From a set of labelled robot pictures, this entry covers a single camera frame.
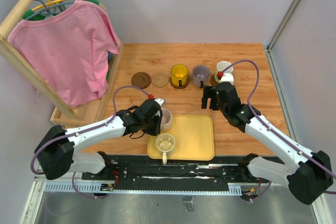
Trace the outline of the brown wooden coaster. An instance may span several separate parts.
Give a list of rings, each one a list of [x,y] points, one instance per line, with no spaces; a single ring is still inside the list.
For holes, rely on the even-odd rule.
[[[138,88],[145,89],[151,84],[151,77],[146,72],[135,73],[131,78],[131,84]]]
[[[219,84],[219,79],[217,78],[216,74],[213,74],[211,76],[210,82],[212,86],[216,86],[217,84]]]
[[[188,76],[176,77],[170,76],[170,85],[175,89],[184,89],[190,83],[190,79]]]

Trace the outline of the white green mug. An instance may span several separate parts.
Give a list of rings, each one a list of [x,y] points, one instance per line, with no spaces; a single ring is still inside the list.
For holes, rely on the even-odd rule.
[[[216,65],[216,71],[215,71],[215,80],[217,83],[219,83],[219,79],[217,77],[217,74],[220,71],[223,71],[224,69],[226,69],[227,67],[229,67],[231,65],[230,62],[228,61],[220,61],[217,65]],[[224,73],[232,73],[234,71],[234,67],[230,67],[228,68]]]

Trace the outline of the purple mug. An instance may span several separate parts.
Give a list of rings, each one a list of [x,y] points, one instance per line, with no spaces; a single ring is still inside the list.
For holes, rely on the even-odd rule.
[[[200,79],[207,79],[209,78],[210,70],[205,65],[197,65],[193,68],[192,75]]]

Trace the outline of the woven rattan coaster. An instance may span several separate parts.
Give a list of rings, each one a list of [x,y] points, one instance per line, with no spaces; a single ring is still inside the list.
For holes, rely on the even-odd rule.
[[[151,82],[155,87],[161,88],[168,84],[169,78],[165,73],[157,72],[152,75]]]
[[[191,76],[190,84],[197,89],[202,89],[205,86],[208,86],[210,84],[210,79],[200,79],[195,76]]]

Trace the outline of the yellow transparent mug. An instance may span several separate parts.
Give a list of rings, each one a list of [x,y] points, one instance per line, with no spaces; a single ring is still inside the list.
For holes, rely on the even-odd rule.
[[[188,76],[188,68],[185,65],[174,65],[171,68],[171,76],[176,77]]]

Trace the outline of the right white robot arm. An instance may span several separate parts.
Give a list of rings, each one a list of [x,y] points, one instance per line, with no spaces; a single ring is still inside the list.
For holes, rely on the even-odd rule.
[[[268,147],[281,163],[249,154],[239,163],[238,177],[244,182],[263,178],[289,189],[305,205],[312,204],[333,185],[330,157],[313,152],[274,127],[257,109],[241,103],[229,82],[204,86],[202,109],[220,111],[227,122]]]

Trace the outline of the pink mug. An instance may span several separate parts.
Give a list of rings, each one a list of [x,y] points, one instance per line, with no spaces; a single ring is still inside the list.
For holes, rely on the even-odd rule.
[[[160,129],[162,132],[166,132],[171,127],[172,127],[172,114],[168,109],[162,108],[162,120]]]

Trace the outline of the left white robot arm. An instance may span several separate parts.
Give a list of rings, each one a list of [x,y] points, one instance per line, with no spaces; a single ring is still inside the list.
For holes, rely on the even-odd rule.
[[[112,166],[99,153],[86,154],[81,150],[101,141],[131,136],[139,131],[157,136],[161,133],[163,99],[147,99],[140,106],[120,110],[115,115],[85,126],[63,129],[55,125],[49,129],[34,151],[48,180],[62,177],[68,172],[89,172],[100,179],[112,175]]]

